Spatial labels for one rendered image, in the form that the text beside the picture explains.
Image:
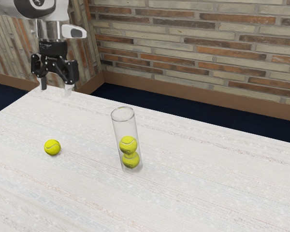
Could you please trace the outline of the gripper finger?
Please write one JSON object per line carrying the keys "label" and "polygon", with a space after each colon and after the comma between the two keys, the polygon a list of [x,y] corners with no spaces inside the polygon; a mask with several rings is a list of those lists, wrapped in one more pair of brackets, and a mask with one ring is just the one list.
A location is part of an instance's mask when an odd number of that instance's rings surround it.
{"label": "gripper finger", "polygon": [[55,73],[63,80],[64,97],[69,97],[75,83],[78,81],[78,62],[77,60],[66,60],[62,56],[57,57],[53,67]]}
{"label": "gripper finger", "polygon": [[48,74],[48,56],[43,54],[32,54],[31,55],[31,73],[36,75],[39,82],[39,87],[41,91],[47,89],[47,78]]}

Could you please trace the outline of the yellow tennis ball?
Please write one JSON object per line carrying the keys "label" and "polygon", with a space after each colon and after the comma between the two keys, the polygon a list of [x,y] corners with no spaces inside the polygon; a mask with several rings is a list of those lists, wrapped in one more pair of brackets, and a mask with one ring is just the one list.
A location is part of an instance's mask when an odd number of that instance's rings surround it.
{"label": "yellow tennis ball", "polygon": [[119,149],[127,155],[133,154],[137,150],[137,140],[132,136],[124,136],[119,142]]}
{"label": "yellow tennis ball", "polygon": [[130,155],[124,154],[121,160],[125,167],[132,169],[137,167],[140,163],[140,156],[137,152]]}
{"label": "yellow tennis ball", "polygon": [[55,139],[47,140],[44,143],[44,151],[50,156],[57,155],[61,151],[61,145]]}

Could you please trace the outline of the clear plastic tube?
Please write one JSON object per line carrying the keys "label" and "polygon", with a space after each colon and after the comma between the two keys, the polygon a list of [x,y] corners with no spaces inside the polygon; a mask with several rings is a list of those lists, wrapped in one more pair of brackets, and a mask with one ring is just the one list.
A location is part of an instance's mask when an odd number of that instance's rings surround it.
{"label": "clear plastic tube", "polygon": [[[118,148],[120,163],[121,163],[123,172],[129,173],[129,174],[139,173],[143,168],[143,163],[142,163],[140,143],[138,139],[138,132],[137,132],[137,127],[136,127],[134,110],[128,106],[118,107],[111,112],[111,119],[112,119],[112,124],[113,124],[115,138],[116,138],[116,146]],[[122,163],[121,159],[124,153],[119,149],[119,142],[121,138],[127,135],[132,136],[137,140],[138,146],[137,146],[136,152],[140,156],[140,163],[138,164],[137,167],[132,168],[132,169],[125,167],[124,164]]]}

